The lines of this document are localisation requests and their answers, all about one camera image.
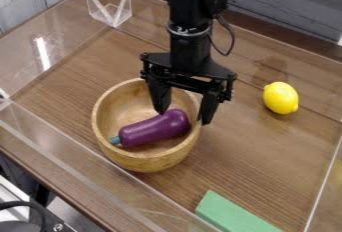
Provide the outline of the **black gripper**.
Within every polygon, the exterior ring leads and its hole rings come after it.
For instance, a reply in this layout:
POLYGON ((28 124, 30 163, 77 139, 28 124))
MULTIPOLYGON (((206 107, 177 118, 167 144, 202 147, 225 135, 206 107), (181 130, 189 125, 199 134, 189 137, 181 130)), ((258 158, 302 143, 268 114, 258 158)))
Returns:
POLYGON ((159 114, 167 111, 173 87, 193 91, 203 95, 198 119, 207 125, 219 102, 233 98, 237 73, 213 60, 211 29, 193 34, 170 31, 170 47, 169 52, 141 55, 154 109, 159 114))

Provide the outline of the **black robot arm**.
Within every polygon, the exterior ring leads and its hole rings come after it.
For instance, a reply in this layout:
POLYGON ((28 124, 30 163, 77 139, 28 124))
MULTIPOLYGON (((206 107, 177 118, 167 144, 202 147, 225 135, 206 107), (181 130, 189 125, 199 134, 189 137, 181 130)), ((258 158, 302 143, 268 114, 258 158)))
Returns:
POLYGON ((203 95, 198 119, 211 123, 221 103, 233 98, 237 73, 211 58, 217 49, 213 24, 228 26, 221 16, 228 0, 167 0, 170 51, 141 55, 154 109, 165 113, 174 87, 203 95))

